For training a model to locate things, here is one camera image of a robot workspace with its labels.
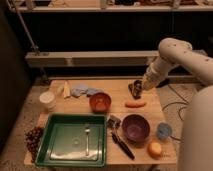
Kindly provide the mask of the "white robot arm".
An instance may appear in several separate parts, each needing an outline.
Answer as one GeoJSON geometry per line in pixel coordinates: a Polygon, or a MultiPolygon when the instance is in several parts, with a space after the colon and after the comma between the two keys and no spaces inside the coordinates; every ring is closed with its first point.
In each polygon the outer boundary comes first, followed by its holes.
{"type": "Polygon", "coordinates": [[[213,58],[194,52],[189,42],[175,38],[161,40],[158,52],[143,76],[144,90],[156,87],[178,65],[205,85],[186,109],[177,170],[213,171],[213,58]]]}

